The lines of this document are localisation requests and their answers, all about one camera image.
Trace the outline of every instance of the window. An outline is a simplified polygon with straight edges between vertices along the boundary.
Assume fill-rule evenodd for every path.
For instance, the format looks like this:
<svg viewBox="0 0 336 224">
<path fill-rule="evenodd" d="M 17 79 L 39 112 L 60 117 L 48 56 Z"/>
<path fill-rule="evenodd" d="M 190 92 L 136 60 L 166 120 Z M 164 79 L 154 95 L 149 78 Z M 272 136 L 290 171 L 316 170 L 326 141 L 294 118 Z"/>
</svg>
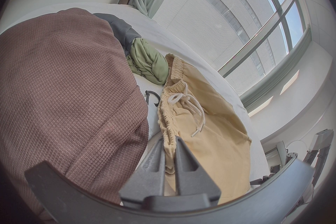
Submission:
<svg viewBox="0 0 336 224">
<path fill-rule="evenodd" d="M 295 1 L 164 0 L 153 19 L 242 95 L 268 75 L 302 36 Z"/>
</svg>

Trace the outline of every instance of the bed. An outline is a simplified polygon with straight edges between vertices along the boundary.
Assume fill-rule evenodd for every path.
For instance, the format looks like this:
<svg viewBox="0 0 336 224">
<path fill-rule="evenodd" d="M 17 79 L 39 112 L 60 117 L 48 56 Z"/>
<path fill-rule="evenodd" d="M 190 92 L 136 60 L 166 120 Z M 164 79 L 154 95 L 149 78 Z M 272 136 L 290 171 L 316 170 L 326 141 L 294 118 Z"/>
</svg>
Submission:
<svg viewBox="0 0 336 224">
<path fill-rule="evenodd" d="M 248 131 L 249 137 L 252 139 L 251 144 L 251 170 L 250 170 L 250 181 L 262 178 L 264 175 L 268 175 L 269 169 L 264 154 L 261 143 L 258 139 L 257 134 L 254 132 L 251 124 L 249 115 L 246 112 L 243 104 L 241 103 L 238 95 L 230 84 L 222 78 L 222 76 L 214 70 L 205 60 L 203 60 L 198 54 L 196 54 L 187 44 L 181 41 L 179 38 L 175 37 L 172 33 L 166 30 L 164 27 L 159 25 L 152 19 L 141 14 L 137 9 L 132 8 L 128 5 L 118 5 L 118 4 L 108 4 L 108 3 L 62 3 L 56 5 L 50 5 L 32 11 L 25 16 L 21 17 L 15 23 L 5 26 L 6 29 L 24 20 L 28 20 L 43 14 L 54 13 L 60 10 L 65 10 L 68 8 L 78 7 L 86 9 L 91 13 L 109 13 L 114 14 L 117 17 L 125 20 L 127 23 L 132 25 L 132 27 L 140 34 L 142 37 L 151 41 L 152 44 L 160 51 L 163 55 L 167 53 L 173 53 L 183 60 L 189 62 L 195 66 L 204 77 L 209 81 L 209 83 L 214 87 L 214 89 L 222 95 L 226 101 L 232 104 L 234 111 L 241 119 L 243 124 Z M 137 83 L 141 89 L 141 92 L 145 95 L 145 90 L 151 90 L 160 94 L 162 92 L 162 86 L 155 85 L 147 81 L 144 77 L 134 75 Z M 149 118 L 153 116 L 153 110 L 150 110 Z M 142 159 L 148 153 L 150 148 L 155 144 L 157 139 L 161 136 L 161 132 L 155 134 L 148 142 L 148 146 L 142 156 Z"/>
</svg>

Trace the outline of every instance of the clothing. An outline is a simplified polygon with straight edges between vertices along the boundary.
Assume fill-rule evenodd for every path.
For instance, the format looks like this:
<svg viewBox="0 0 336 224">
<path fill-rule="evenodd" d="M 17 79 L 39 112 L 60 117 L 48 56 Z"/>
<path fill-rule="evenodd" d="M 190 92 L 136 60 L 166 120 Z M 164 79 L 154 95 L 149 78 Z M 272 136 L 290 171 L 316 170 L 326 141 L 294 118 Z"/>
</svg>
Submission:
<svg viewBox="0 0 336 224">
<path fill-rule="evenodd" d="M 166 60 L 169 75 L 157 113 L 164 137 L 166 172 L 171 174 L 167 175 L 168 181 L 173 179 L 177 135 L 221 189 L 219 204 L 244 195 L 250 189 L 252 142 L 244 125 L 232 105 L 194 66 L 173 54 L 167 54 Z"/>
<path fill-rule="evenodd" d="M 166 82 L 168 63 L 146 39 L 135 38 L 126 59 L 133 73 L 144 76 L 157 85 L 163 85 Z"/>
<path fill-rule="evenodd" d="M 94 13 L 94 15 L 100 19 L 106 20 L 110 24 L 114 36 L 119 40 L 125 51 L 125 56 L 127 56 L 130 52 L 134 38 L 141 37 L 141 35 L 138 34 L 131 25 L 115 15 L 105 13 Z"/>
<path fill-rule="evenodd" d="M 0 35 L 0 160 L 31 210 L 24 171 L 43 160 L 119 204 L 148 142 L 148 105 L 109 24 L 72 8 Z"/>
</svg>

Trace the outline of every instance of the white round object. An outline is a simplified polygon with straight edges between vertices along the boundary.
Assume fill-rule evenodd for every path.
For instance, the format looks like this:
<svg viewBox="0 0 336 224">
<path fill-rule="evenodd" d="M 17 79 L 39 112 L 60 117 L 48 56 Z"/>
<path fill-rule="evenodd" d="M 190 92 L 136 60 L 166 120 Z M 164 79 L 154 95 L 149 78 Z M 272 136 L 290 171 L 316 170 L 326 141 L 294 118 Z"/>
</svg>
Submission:
<svg viewBox="0 0 336 224">
<path fill-rule="evenodd" d="M 307 155 L 308 147 L 302 141 L 294 141 L 287 146 L 288 153 L 295 152 L 298 154 L 297 158 L 303 160 Z"/>
</svg>

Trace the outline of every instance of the dark gray clothing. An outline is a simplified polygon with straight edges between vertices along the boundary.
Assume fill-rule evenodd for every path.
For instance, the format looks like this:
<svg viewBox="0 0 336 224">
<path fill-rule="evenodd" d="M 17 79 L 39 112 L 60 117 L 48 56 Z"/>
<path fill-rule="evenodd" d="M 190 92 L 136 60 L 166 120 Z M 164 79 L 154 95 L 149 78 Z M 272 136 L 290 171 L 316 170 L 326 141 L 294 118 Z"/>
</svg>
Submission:
<svg viewBox="0 0 336 224">
<path fill-rule="evenodd" d="M 105 13 L 94 13 L 98 18 L 106 20 L 114 33 L 114 36 L 119 40 L 122 45 L 125 56 L 127 56 L 131 50 L 132 42 L 134 38 L 141 37 L 131 25 L 126 21 L 119 19 L 115 15 Z"/>
</svg>

